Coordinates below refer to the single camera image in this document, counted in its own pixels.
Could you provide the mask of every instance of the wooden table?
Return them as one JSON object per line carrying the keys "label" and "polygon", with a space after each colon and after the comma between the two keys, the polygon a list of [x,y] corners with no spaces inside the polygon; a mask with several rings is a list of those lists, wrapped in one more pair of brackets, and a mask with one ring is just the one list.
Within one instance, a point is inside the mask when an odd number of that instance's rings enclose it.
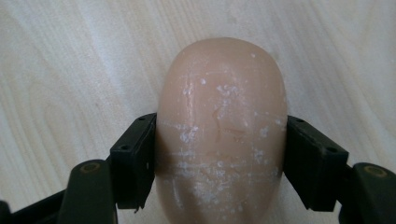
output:
{"label": "wooden table", "polygon": [[[396,171],[396,4],[384,1],[0,1],[0,199],[13,211],[106,158],[155,112],[166,71],[190,43],[230,36],[276,59],[289,114]],[[337,223],[305,211],[284,177],[268,223]],[[153,189],[120,223],[167,223]]]}

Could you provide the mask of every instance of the brown soap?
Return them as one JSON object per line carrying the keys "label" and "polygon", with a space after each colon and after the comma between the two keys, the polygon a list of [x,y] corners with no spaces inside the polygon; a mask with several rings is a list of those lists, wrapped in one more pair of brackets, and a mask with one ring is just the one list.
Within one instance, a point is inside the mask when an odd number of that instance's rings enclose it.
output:
{"label": "brown soap", "polygon": [[183,49],[161,95],[156,184],[171,223],[262,223],[282,174],[287,106],[260,47],[213,38]]}

